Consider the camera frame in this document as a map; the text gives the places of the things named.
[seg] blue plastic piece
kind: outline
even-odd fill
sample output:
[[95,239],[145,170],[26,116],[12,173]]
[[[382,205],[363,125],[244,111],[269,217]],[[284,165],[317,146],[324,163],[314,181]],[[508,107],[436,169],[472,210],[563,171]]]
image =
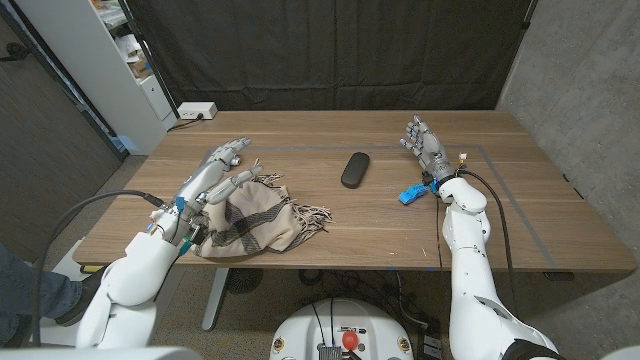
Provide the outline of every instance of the blue plastic piece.
[[183,197],[177,197],[176,198],[176,207],[178,208],[179,212],[182,212],[182,210],[184,210],[184,198]]
[[186,241],[184,244],[182,244],[182,247],[180,248],[180,252],[178,253],[178,257],[184,255],[187,253],[187,251],[189,251],[189,248],[191,247],[191,243]]
[[423,196],[427,192],[427,187],[422,184],[411,185],[409,186],[407,191],[398,195],[398,200],[400,200],[405,205],[411,204],[412,202],[416,201],[417,198]]
[[438,192],[438,190],[436,190],[436,179],[433,179],[431,184],[429,184],[429,191],[431,191],[432,194],[435,194]]

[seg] wall outlet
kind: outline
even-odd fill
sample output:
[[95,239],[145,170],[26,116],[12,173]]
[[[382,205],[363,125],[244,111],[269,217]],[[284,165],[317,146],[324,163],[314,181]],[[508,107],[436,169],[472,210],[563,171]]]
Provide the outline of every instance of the wall outlet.
[[193,120],[202,114],[203,119],[213,119],[218,112],[214,102],[183,102],[178,107],[178,113],[182,120]]

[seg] wooden table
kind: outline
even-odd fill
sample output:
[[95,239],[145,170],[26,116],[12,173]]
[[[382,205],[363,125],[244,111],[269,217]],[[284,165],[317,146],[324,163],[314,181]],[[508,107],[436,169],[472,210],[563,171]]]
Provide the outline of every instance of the wooden table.
[[[238,172],[259,157],[264,173],[284,175],[297,203],[324,205],[334,223],[286,253],[203,259],[192,253],[178,265],[259,268],[340,268],[435,270],[439,266],[432,195],[404,206],[397,196],[420,183],[421,168],[399,139],[414,112],[312,111],[219,112],[212,121],[171,132],[158,145],[128,189],[171,199],[211,147],[240,136],[253,142],[240,156]],[[445,144],[455,164],[468,153],[469,170],[496,190],[506,211],[513,265],[517,271],[628,272],[636,268],[630,251],[596,212],[564,180],[533,139],[508,113],[495,111],[418,114]],[[371,157],[361,186],[347,189],[340,176],[351,154]],[[492,224],[488,255],[493,269],[506,269],[502,229],[495,201],[488,198]],[[106,264],[144,231],[153,210],[136,197],[120,196],[87,235],[73,258]],[[451,255],[440,239],[444,268]]]

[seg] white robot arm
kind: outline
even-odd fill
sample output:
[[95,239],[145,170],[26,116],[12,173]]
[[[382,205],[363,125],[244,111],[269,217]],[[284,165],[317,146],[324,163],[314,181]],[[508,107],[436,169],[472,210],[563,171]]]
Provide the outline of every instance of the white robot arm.
[[496,294],[485,244],[487,199],[457,177],[444,147],[415,115],[400,142],[436,181],[447,207],[442,232],[452,254],[451,353],[457,360],[563,359],[544,334],[513,316]]
[[225,200],[242,183],[262,171],[262,166],[256,164],[218,184],[225,166],[250,142],[248,138],[241,138],[220,146],[182,184],[172,204],[151,214],[152,225],[146,232],[138,233],[125,249],[126,256],[105,271],[78,328],[76,347],[146,345],[155,321],[152,299],[179,255],[182,239],[191,230],[192,216],[207,203]]

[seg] jeans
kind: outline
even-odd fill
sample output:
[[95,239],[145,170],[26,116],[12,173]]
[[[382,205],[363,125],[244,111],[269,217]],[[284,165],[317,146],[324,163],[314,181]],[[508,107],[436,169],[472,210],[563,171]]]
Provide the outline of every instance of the jeans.
[[[0,244],[0,347],[15,334],[18,315],[31,315],[35,270]],[[55,319],[80,300],[82,282],[44,271],[40,282],[40,316]]]

